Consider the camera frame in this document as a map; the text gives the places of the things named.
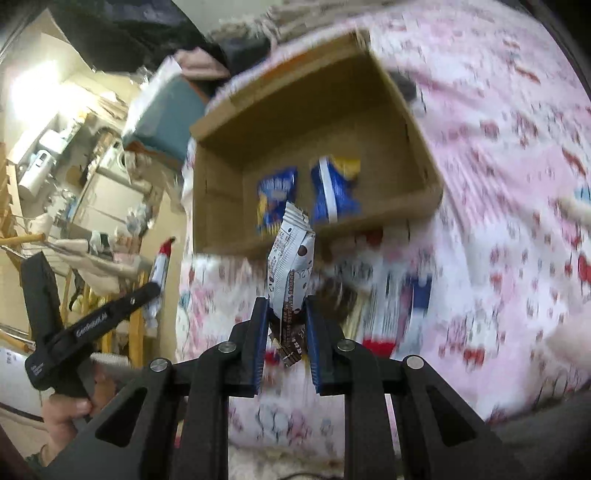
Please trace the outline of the person's left hand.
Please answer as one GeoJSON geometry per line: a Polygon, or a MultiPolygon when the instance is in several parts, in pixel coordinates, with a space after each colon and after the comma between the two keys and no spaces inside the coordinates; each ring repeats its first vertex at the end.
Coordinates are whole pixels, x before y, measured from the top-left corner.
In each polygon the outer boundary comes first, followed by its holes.
{"type": "Polygon", "coordinates": [[[94,395],[74,398],[54,393],[43,401],[42,418],[48,434],[46,445],[40,451],[40,463],[49,465],[76,437],[74,420],[96,416],[115,396],[115,383],[105,374],[100,364],[94,364],[94,395]]]}

